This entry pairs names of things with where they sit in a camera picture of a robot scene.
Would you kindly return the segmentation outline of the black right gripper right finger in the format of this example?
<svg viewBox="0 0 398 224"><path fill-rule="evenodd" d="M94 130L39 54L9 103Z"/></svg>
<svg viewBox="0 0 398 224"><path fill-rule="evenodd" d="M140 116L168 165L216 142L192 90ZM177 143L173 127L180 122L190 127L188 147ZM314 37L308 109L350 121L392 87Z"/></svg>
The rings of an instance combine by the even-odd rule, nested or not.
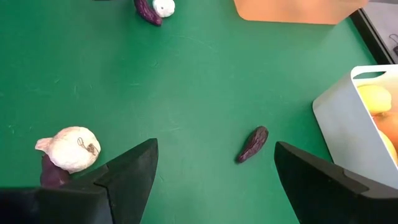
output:
<svg viewBox="0 0 398 224"><path fill-rule="evenodd" d="M300 224L398 224L398 190L286 142L274 162Z"/></svg>

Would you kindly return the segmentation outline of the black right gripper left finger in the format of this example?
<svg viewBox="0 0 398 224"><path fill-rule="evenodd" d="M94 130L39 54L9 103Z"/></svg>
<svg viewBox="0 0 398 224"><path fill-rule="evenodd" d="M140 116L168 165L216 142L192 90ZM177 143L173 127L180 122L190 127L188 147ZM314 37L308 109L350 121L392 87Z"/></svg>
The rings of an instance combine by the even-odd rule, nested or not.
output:
<svg viewBox="0 0 398 224"><path fill-rule="evenodd" d="M0 188L0 224L140 224L158 157L152 138L59 187Z"/></svg>

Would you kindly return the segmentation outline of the long purple eggplant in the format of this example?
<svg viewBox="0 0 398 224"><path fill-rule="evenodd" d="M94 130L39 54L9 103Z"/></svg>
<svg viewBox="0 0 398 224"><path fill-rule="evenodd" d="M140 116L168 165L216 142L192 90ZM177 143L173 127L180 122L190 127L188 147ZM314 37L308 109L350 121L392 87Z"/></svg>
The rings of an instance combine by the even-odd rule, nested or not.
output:
<svg viewBox="0 0 398 224"><path fill-rule="evenodd" d="M70 174L57 167L46 154L42 156L41 165L40 185L42 187L58 188L71 180Z"/></svg>

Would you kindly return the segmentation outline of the white garlic bulb with stem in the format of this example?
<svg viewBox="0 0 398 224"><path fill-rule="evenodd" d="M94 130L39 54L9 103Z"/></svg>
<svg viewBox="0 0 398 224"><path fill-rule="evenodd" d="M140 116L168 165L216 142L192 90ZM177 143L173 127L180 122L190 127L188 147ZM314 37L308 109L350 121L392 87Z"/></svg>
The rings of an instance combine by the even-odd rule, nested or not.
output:
<svg viewBox="0 0 398 224"><path fill-rule="evenodd" d="M101 152L96 136L88 128L79 126L67 127L51 138L39 139L35 149L46 153L53 164L70 174L89 168Z"/></svg>

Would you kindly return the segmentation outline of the large orange fruit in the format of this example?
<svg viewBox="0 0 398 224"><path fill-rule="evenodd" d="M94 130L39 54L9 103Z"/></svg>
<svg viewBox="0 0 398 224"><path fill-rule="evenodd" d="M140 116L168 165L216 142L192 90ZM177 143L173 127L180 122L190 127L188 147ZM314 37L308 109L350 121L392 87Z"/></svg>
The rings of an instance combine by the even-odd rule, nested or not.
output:
<svg viewBox="0 0 398 224"><path fill-rule="evenodd" d="M385 112L373 117L377 128L382 131L398 149L398 113Z"/></svg>

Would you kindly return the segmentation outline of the round white garlic bulb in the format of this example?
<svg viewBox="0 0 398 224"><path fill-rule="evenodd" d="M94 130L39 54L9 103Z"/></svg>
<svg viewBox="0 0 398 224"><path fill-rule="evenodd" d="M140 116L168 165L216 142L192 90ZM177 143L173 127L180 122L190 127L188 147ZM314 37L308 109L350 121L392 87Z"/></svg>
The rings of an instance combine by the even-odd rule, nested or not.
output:
<svg viewBox="0 0 398 224"><path fill-rule="evenodd" d="M175 12L174 0L153 0L152 6L158 16L170 17Z"/></svg>

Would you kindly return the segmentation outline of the small white plastic basket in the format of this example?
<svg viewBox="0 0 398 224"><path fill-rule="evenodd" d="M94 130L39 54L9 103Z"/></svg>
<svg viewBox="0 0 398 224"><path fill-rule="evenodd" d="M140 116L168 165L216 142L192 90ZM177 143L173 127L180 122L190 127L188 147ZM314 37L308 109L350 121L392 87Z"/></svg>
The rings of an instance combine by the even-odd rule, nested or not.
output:
<svg viewBox="0 0 398 224"><path fill-rule="evenodd" d="M398 113L398 65L354 67L313 101L313 112L333 162L351 172L398 189L394 164L358 87L383 86Z"/></svg>

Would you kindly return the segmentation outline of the green table mat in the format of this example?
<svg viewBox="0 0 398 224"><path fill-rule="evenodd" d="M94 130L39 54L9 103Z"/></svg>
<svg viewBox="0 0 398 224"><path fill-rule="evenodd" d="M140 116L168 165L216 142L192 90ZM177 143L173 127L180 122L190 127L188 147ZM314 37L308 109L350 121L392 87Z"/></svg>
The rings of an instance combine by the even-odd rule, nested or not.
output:
<svg viewBox="0 0 398 224"><path fill-rule="evenodd" d="M373 56L350 20L250 22L233 0L175 3L156 27L131 0L0 0L1 187L38 185L36 141L84 126L97 166L157 138L142 224L297 224L275 143L328 159L312 101ZM238 164L258 126L267 141Z"/></svg>

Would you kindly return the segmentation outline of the tan translucent plastic basket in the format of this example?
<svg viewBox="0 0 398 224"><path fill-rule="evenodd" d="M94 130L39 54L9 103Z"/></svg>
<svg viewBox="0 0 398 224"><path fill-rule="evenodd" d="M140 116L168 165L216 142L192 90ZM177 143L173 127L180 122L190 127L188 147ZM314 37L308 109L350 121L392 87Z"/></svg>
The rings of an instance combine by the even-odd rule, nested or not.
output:
<svg viewBox="0 0 398 224"><path fill-rule="evenodd" d="M369 0L234 0L247 21L336 25Z"/></svg>

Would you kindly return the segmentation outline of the black table frame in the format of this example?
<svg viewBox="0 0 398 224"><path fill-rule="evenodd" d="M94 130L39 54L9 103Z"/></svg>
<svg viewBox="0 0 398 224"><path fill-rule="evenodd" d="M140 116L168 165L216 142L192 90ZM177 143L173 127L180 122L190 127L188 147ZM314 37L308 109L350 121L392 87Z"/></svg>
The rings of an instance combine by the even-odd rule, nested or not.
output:
<svg viewBox="0 0 398 224"><path fill-rule="evenodd" d="M372 25L371 20L366 15L364 9L358 9L350 15L350 18L375 61L379 65L395 64L396 61L389 52L387 45L382 40L376 28Z"/></svg>

